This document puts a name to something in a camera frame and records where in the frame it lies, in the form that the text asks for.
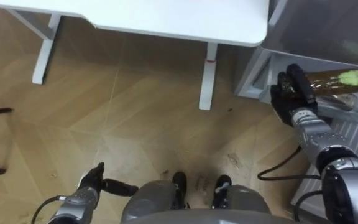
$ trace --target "robotic hand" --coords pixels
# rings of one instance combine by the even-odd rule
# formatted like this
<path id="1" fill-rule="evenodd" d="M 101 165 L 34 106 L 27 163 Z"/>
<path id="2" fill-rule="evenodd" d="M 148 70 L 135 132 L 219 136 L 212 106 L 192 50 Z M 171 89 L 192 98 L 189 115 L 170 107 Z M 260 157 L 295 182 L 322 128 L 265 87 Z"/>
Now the robotic hand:
<path id="1" fill-rule="evenodd" d="M 300 146 L 318 169 L 326 216 L 333 223 L 358 224 L 358 157 L 340 134 L 317 117 L 317 102 L 305 73 L 289 65 L 287 76 L 301 98 L 284 98 L 281 85 L 272 85 L 272 105 L 278 117 L 293 126 Z"/>
<path id="2" fill-rule="evenodd" d="M 44 205 L 54 200 L 62 200 L 62 206 L 48 224 L 89 224 L 92 220 L 93 210 L 98 206 L 102 190 L 110 194 L 130 197 L 139 189 L 117 180 L 104 179 L 103 173 L 104 163 L 101 162 L 81 178 L 76 192 L 72 195 L 56 196 L 42 204 L 36 211 L 32 223 L 35 222 L 36 216 Z"/>

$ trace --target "black cable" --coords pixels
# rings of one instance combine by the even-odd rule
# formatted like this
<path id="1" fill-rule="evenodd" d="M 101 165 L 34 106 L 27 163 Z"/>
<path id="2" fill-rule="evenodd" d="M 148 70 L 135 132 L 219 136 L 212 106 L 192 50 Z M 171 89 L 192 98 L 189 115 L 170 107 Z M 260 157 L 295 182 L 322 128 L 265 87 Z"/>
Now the black cable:
<path id="1" fill-rule="evenodd" d="M 294 153 L 292 153 L 288 158 L 284 159 L 284 161 L 282 161 L 281 163 L 279 163 L 276 166 L 273 166 L 272 168 L 269 168 L 267 170 L 264 170 L 264 171 L 260 172 L 258 174 L 258 179 L 263 180 L 263 181 L 297 180 L 297 179 L 316 179 L 316 180 L 320 180 L 321 177 L 318 176 L 318 175 L 289 175 L 289 176 L 284 176 L 284 177 L 263 177 L 263 175 L 268 174 L 270 172 L 273 172 L 273 171 L 277 170 L 278 168 L 284 166 L 288 161 L 290 161 L 296 155 L 298 155 L 301 150 L 302 150 L 301 146 L 298 146 L 296 151 Z M 294 211 L 293 211 L 294 219 L 295 219 L 296 222 L 300 221 L 300 219 L 299 219 L 299 208 L 300 208 L 300 205 L 302 204 L 302 202 L 304 200 L 306 200 L 307 198 L 309 198 L 309 197 L 319 195 L 319 194 L 323 194 L 323 192 L 321 190 L 316 190 L 316 191 L 308 192 L 308 193 L 302 195 L 298 199 L 298 201 L 295 204 Z"/>
<path id="2" fill-rule="evenodd" d="M 40 213 L 41 209 L 46 206 L 47 204 L 49 203 L 52 203 L 52 202 L 56 202 L 56 201 L 59 201 L 60 200 L 60 197 L 65 197 L 65 196 L 62 196 L 62 195 L 56 195 L 54 197 L 51 197 L 50 199 L 46 199 L 46 201 L 42 202 L 42 204 L 37 208 L 37 210 L 35 211 L 32 219 L 31 219 L 31 224 L 35 224 L 35 220 L 37 219 L 37 216 L 38 214 Z"/>
<path id="3" fill-rule="evenodd" d="M 299 207 L 301 206 L 302 202 L 312 196 L 315 196 L 315 195 L 321 195 L 323 194 L 323 191 L 322 190 L 315 190 L 315 191 L 312 191 L 312 192 L 308 192 L 304 195 L 302 195 L 298 201 L 296 202 L 295 204 L 295 208 L 293 209 L 293 218 L 296 222 L 300 222 L 300 219 L 299 219 Z"/>
<path id="4" fill-rule="evenodd" d="M 303 175 L 303 174 L 302 175 L 288 175 L 288 176 L 284 176 L 284 177 L 263 177 L 263 175 L 273 172 L 273 171 L 277 170 L 278 168 L 284 166 L 288 161 L 290 161 L 296 155 L 298 155 L 298 153 L 301 150 L 302 150 L 301 146 L 298 146 L 296 151 L 293 154 L 291 154 L 288 158 L 286 158 L 284 161 L 282 161 L 281 163 L 279 163 L 276 166 L 273 166 L 272 168 L 269 168 L 267 170 L 264 170 L 264 171 L 258 173 L 258 179 L 264 180 L 264 181 L 296 180 L 296 179 L 317 179 L 317 180 L 319 180 L 320 176 L 318 176 L 318 175 Z"/>

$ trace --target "brown glass bottle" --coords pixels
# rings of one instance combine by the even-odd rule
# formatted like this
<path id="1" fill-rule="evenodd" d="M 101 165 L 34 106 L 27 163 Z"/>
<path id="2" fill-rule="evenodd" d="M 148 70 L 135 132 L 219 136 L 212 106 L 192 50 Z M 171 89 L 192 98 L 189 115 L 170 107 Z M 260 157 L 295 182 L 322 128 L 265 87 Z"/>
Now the brown glass bottle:
<path id="1" fill-rule="evenodd" d="M 358 70 L 331 70 L 306 73 L 310 87 L 316 96 L 340 95 L 358 92 Z M 278 84 L 283 96 L 299 97 L 288 75 L 280 75 Z"/>

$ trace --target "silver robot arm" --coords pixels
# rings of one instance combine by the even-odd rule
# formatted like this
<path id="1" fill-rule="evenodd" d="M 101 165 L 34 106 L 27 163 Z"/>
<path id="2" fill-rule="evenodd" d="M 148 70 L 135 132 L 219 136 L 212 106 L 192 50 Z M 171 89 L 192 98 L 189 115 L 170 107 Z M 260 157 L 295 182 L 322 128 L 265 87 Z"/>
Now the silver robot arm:
<path id="1" fill-rule="evenodd" d="M 321 175 L 327 218 L 358 224 L 358 157 L 349 143 L 309 108 L 292 111 L 292 124 L 303 152 Z"/>
<path id="2" fill-rule="evenodd" d="M 48 224 L 89 224 L 96 208 L 99 192 L 91 187 L 78 189 L 64 199 L 63 204 L 49 220 Z"/>
<path id="3" fill-rule="evenodd" d="M 123 197 L 133 196 L 138 191 L 139 188 L 136 186 L 104 179 L 103 172 L 104 163 L 101 162 L 81 178 L 77 190 L 72 195 L 56 196 L 41 204 L 31 223 L 35 224 L 38 213 L 46 204 L 59 200 L 63 203 L 48 224 L 89 224 L 92 221 L 93 211 L 98 206 L 102 190 Z"/>

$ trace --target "white table leg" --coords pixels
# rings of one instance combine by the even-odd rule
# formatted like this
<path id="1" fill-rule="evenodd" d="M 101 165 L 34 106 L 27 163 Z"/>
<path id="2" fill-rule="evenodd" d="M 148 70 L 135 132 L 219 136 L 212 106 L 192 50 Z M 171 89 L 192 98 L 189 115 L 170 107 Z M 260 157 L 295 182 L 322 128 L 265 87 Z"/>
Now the white table leg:
<path id="1" fill-rule="evenodd" d="M 57 28 L 59 26 L 61 15 L 52 14 L 50 16 L 48 26 L 43 25 L 31 12 L 23 12 L 16 10 L 8 10 L 14 17 L 18 18 L 23 24 L 34 31 L 37 35 L 43 38 L 40 53 L 35 64 L 34 73 L 32 75 L 32 82 L 35 84 L 42 84 L 44 80 L 45 70 L 48 65 L 49 55 L 55 40 Z"/>
<path id="2" fill-rule="evenodd" d="M 217 51 L 218 44 L 209 42 L 207 46 L 206 60 L 204 65 L 203 82 L 201 84 L 200 102 L 198 104 L 198 108 L 201 110 L 211 109 Z"/>

